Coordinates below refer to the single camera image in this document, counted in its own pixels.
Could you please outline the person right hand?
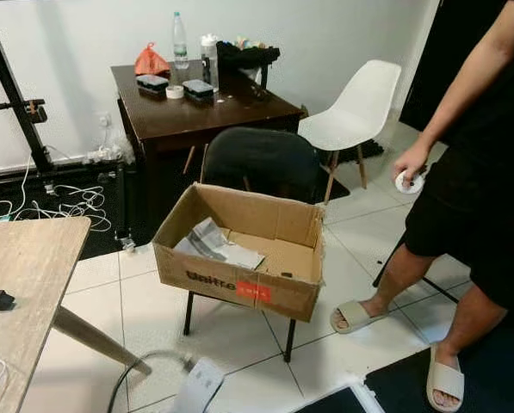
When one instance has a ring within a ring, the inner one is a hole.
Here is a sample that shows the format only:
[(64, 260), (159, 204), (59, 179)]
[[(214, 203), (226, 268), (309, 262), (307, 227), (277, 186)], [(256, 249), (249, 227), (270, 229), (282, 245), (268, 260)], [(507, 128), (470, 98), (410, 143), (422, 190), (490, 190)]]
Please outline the person right hand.
[(413, 185), (430, 155), (430, 143), (415, 142), (397, 158), (392, 165), (392, 177), (401, 181), (401, 186)]

